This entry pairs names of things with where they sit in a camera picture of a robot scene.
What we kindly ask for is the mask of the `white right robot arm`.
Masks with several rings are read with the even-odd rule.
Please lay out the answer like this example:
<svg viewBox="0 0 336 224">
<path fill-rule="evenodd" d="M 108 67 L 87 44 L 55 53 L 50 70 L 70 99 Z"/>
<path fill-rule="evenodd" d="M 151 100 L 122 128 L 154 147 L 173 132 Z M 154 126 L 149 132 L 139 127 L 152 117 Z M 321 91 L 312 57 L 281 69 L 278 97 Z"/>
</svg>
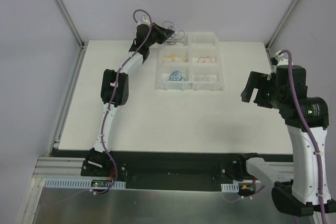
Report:
<svg viewBox="0 0 336 224">
<path fill-rule="evenodd" d="M 236 166 L 242 179 L 259 179 L 271 190 L 277 210 L 296 217 L 323 216 L 335 212 L 325 175 L 323 155 L 329 111 L 324 99 L 309 98 L 306 70 L 301 66 L 279 66 L 271 74 L 252 71 L 241 93 L 243 102 L 250 102 L 257 89 L 254 103 L 277 109 L 284 119 L 293 151 L 293 178 L 281 175 L 257 153 L 243 154 Z"/>
</svg>

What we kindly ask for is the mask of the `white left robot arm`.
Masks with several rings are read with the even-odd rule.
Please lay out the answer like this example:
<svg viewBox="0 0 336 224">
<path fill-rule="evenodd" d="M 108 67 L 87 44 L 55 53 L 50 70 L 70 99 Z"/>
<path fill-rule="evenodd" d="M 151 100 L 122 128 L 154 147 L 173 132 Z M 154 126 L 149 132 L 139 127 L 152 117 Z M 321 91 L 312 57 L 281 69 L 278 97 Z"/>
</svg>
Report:
<svg viewBox="0 0 336 224">
<path fill-rule="evenodd" d="M 126 60 L 117 70 L 106 69 L 103 73 L 100 96 L 103 102 L 103 116 L 100 130 L 93 148 L 86 161 L 99 176 L 106 176 L 116 170 L 108 148 L 109 135 L 116 112 L 125 105 L 129 97 L 129 75 L 132 70 L 141 66 L 148 58 L 150 47 L 165 43 L 173 34 L 171 29 L 163 28 L 155 23 L 139 24 L 136 29 Z"/>
</svg>

